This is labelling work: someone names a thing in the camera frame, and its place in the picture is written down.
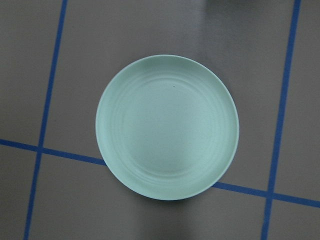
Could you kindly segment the light green plate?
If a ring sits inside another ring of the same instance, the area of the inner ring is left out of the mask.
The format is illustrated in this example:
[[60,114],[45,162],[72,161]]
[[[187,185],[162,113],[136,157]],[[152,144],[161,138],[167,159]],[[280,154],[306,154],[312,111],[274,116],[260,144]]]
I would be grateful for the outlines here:
[[112,78],[98,103],[95,133],[105,164],[122,184],[175,201],[220,180],[236,154],[240,123],[231,94],[212,71],[161,54]]

